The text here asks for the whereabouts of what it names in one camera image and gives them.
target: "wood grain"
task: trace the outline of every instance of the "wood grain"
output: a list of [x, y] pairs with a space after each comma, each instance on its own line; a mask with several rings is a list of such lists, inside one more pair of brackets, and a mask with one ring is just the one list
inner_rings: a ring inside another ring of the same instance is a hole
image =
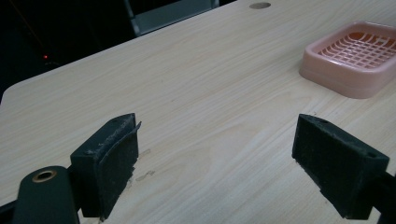
[[[16, 199], [26, 175], [68, 166], [106, 121], [134, 112], [140, 158], [106, 223], [351, 222], [291, 158], [297, 117], [315, 115], [352, 133], [390, 156], [394, 174], [396, 81], [354, 100], [298, 69], [307, 44], [344, 24], [396, 26], [396, 1], [249, 7], [257, 2], [238, 0], [8, 89], [0, 204]], [[361, 223], [378, 216], [373, 210]]]

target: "pink soap dish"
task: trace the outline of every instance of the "pink soap dish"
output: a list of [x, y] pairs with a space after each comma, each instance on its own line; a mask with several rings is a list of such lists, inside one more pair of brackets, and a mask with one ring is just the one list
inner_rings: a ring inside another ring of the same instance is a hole
[[358, 21], [308, 45], [300, 75], [350, 98], [379, 92], [396, 75], [396, 28]]

